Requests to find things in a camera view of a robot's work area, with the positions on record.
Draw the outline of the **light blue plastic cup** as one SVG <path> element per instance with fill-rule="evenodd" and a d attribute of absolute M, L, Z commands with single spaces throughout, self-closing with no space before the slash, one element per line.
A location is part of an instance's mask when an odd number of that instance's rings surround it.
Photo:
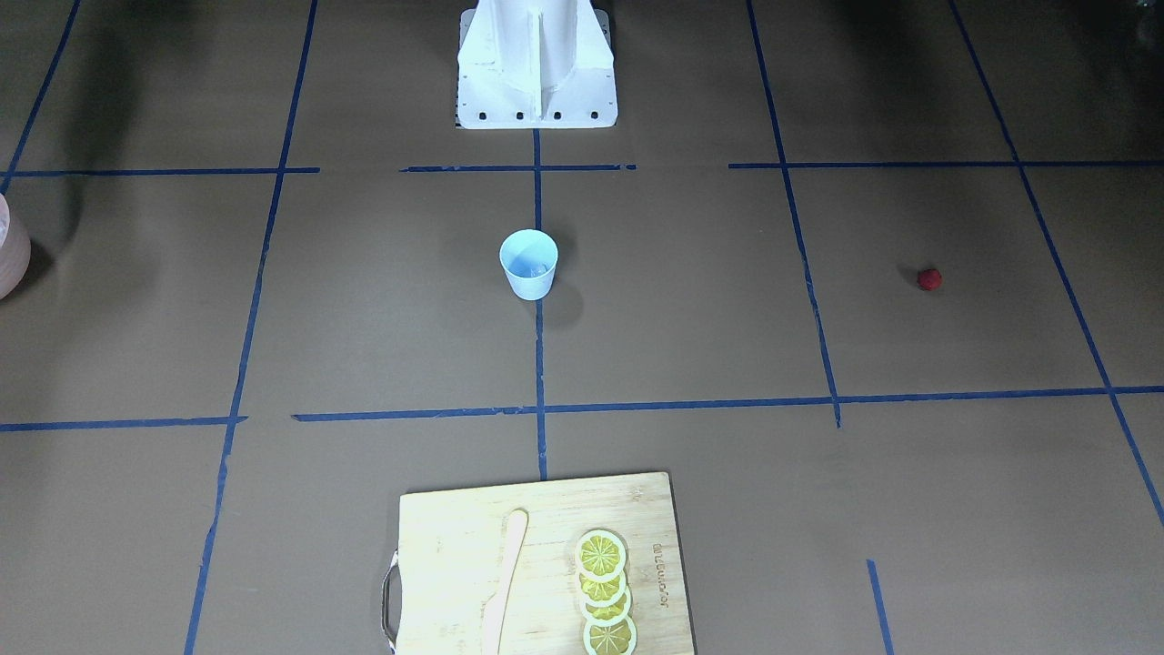
<path fill-rule="evenodd" d="M 512 293 L 524 301 L 540 301 L 556 278 L 558 242 L 540 229 L 519 229 L 504 238 L 499 264 Z"/>

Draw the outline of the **bamboo cutting board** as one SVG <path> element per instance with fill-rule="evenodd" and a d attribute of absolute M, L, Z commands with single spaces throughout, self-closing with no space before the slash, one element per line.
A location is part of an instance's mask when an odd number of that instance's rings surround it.
<path fill-rule="evenodd" d="M 627 547 L 633 654 L 696 650 L 672 480 L 648 472 L 403 494 L 383 581 L 386 598 L 400 584 L 398 619 L 382 604 L 389 652 L 481 654 L 512 510 L 526 510 L 528 525 L 498 654 L 587 654 L 574 547 L 591 529 L 613 531 Z"/>

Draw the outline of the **red strawberry on table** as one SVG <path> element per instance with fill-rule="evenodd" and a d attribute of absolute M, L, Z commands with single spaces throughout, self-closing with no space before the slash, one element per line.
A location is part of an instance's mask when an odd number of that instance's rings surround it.
<path fill-rule="evenodd" d="M 916 275 L 916 285 L 924 291 L 936 291 L 943 286 L 944 277 L 936 268 L 920 270 Z"/>

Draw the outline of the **pink bowl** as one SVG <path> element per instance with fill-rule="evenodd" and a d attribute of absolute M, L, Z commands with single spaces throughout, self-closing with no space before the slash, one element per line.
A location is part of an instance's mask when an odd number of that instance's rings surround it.
<path fill-rule="evenodd" d="M 1 195 L 1 299 L 10 296 L 21 282 L 31 258 L 31 240 L 24 221 L 13 215 Z"/>

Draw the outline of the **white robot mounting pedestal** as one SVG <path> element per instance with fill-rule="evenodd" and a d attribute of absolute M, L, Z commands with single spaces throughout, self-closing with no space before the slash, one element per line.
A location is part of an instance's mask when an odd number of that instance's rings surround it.
<path fill-rule="evenodd" d="M 478 1 L 461 13 L 457 128 L 598 129 L 617 119 L 606 10 L 590 1 Z"/>

